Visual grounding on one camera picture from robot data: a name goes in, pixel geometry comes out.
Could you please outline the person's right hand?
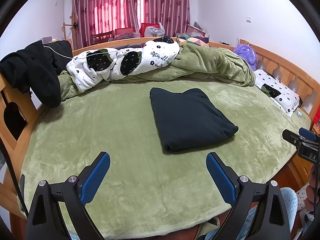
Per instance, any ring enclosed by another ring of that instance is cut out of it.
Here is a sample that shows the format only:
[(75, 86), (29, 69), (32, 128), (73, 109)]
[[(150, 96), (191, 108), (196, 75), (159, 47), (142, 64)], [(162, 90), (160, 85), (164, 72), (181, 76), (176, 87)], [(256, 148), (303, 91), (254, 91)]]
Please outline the person's right hand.
[(316, 185), (316, 174), (314, 164), (310, 166), (308, 184), (309, 185), (306, 187), (306, 199), (304, 200), (304, 203), (308, 211), (313, 211), (314, 204), (319, 202), (319, 196), (317, 196), (317, 187), (319, 187), (319, 183)]

